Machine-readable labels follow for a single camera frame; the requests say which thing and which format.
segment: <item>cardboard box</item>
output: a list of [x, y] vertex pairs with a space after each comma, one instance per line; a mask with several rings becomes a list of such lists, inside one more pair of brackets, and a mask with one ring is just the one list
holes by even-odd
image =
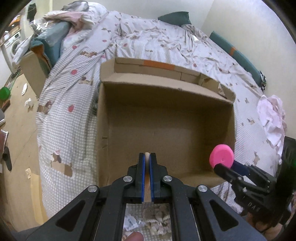
[[100, 75], [99, 186], [126, 175], [140, 152], [155, 152], [184, 184], [223, 182], [209, 156], [218, 144], [234, 149], [233, 92], [199, 72], [147, 60], [115, 58]]

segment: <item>floor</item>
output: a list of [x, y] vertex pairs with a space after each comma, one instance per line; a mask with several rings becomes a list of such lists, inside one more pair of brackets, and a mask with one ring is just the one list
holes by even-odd
[[[2, 161], [0, 174], [0, 215], [11, 223], [16, 231], [38, 226], [34, 218], [30, 179], [25, 172], [40, 174], [37, 147], [37, 127], [35, 115], [38, 106], [35, 93], [28, 84], [22, 96], [22, 88], [27, 80], [19, 76], [11, 90], [11, 105], [5, 111], [6, 123], [1, 129], [8, 131], [6, 145], [9, 147], [12, 171], [9, 172]], [[35, 104], [28, 110], [25, 101], [31, 98]]]

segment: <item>orange tape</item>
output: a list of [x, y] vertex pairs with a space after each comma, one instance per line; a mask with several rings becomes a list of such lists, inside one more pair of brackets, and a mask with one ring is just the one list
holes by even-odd
[[160, 68], [160, 69], [175, 70], [175, 66], [172, 64], [160, 63], [160, 62], [151, 61], [151, 60], [144, 60], [143, 66], [149, 66], [149, 67]]
[[229, 55], [233, 56], [235, 50], [236, 50], [235, 47], [231, 47]]

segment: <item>black shoe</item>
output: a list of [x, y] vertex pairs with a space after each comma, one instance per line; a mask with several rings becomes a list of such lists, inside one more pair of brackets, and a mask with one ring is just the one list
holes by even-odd
[[9, 149], [7, 146], [4, 147], [4, 152], [2, 154], [2, 158], [6, 163], [7, 169], [8, 171], [11, 172], [12, 170], [12, 164], [11, 164], [11, 160], [10, 160], [10, 153], [9, 153]]

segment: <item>pink bottle cap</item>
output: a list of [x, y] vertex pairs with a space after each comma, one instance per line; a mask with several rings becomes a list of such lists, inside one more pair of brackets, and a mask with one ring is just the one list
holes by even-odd
[[210, 155], [210, 165], [214, 168], [221, 163], [224, 166], [231, 168], [234, 161], [234, 154], [228, 145], [220, 144], [216, 146]]

